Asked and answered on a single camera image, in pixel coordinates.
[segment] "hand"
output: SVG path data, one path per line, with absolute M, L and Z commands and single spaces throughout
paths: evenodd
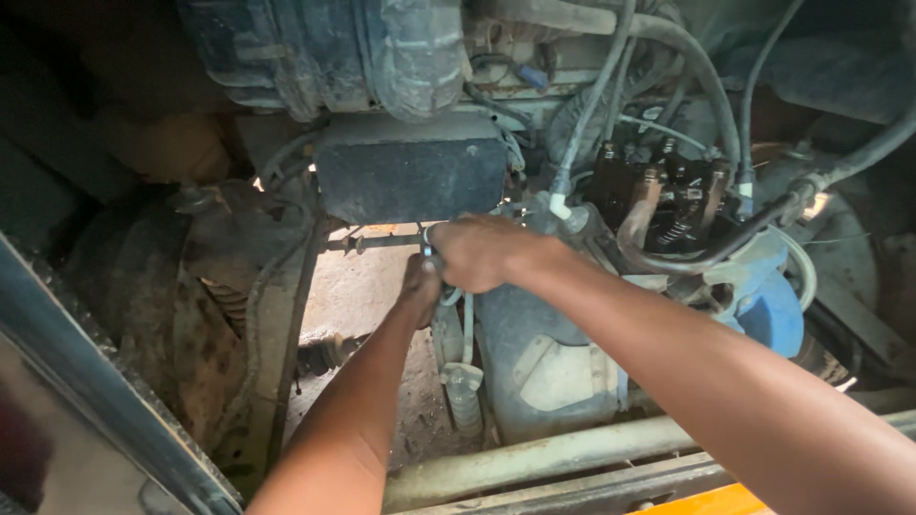
M 515 225 L 504 216 L 463 214 L 456 222 L 435 225 L 430 241 L 445 260 L 445 282 L 483 293 L 511 282 L 514 268 L 544 236 Z
M 398 302 L 406 303 L 419 311 L 417 329 L 424 329 L 430 325 L 441 293 L 442 280 L 434 269 L 423 266 L 423 256 L 414 254 L 408 257 Z

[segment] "dirt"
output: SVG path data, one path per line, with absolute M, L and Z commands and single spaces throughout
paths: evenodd
M 389 232 L 409 235 L 415 225 L 367 227 L 359 235 L 384 236 Z M 332 235 L 342 237 L 348 231 Z M 408 256 L 416 246 L 368 249 L 362 256 L 351 252 L 328 252 L 318 257 L 311 281 L 309 301 L 302 320 L 300 344 L 327 337 L 335 332 L 346 336 L 369 333 L 382 321 L 400 290 Z M 334 370 L 301 379 L 301 395 L 296 386 L 290 393 L 284 443 L 302 416 L 318 398 Z M 445 405 L 442 385 L 436 371 L 429 330 L 418 331 L 410 343 L 404 376 L 398 390 L 398 428 L 391 445 L 389 469 L 419 463 L 446 455 L 480 451 L 478 440 L 461 437 L 452 427 Z

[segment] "concrete floor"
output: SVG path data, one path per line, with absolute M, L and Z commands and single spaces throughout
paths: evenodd
M 339 231 L 331 239 L 343 237 Z M 415 225 L 370 226 L 358 234 L 384 236 L 389 232 L 409 235 Z M 344 337 L 373 331 L 394 305 L 408 256 L 417 246 L 368 249 L 362 256 L 351 252 L 327 252 L 318 257 L 311 291 L 302 320 L 300 345 L 320 340 L 335 332 Z M 327 374 L 300 379 L 301 395 L 295 385 L 290 393 L 284 444 L 315 399 L 334 376 Z M 456 433 L 438 380 L 429 329 L 418 331 L 410 343 L 404 376 L 398 392 L 398 428 L 391 445 L 389 469 L 445 456 L 480 451 L 479 440 Z

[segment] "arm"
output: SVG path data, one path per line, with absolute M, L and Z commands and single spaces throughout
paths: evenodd
M 440 280 L 411 256 L 395 306 L 315 401 L 246 513 L 378 513 L 410 338 Z
M 563 312 L 781 515 L 916 512 L 916 444 L 763 345 L 508 221 L 443 225 L 433 244 L 447 282 L 511 282 Z

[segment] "white hose fitting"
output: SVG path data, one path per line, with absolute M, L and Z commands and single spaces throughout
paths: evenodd
M 556 214 L 561 220 L 566 220 L 573 214 L 570 208 L 566 207 L 566 195 L 551 193 L 551 213 Z

